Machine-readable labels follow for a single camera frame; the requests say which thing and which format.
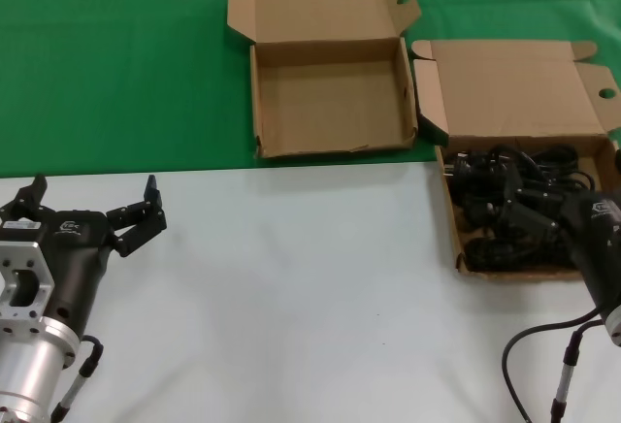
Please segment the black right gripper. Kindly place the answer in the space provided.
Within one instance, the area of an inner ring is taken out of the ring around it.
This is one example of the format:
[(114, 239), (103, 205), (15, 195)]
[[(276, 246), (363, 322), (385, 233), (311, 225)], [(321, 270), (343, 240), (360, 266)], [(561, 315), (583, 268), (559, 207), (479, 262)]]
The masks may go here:
[[(517, 170), (507, 170), (504, 199), (503, 221), (540, 242), (557, 238), (558, 223), (532, 209), (561, 206), (563, 193), (540, 189), (538, 182), (528, 187)], [(606, 319), (620, 306), (620, 192), (573, 194), (562, 206), (560, 225), (573, 263)]]

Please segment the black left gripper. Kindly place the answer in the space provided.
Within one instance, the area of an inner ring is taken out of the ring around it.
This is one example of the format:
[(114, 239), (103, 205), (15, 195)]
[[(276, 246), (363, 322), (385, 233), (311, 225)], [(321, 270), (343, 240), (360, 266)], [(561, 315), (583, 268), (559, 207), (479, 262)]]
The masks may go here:
[(55, 320), (82, 337), (113, 249), (127, 257), (167, 229), (155, 175), (141, 202), (108, 211), (42, 208), (38, 174), (1, 207), (1, 316)]

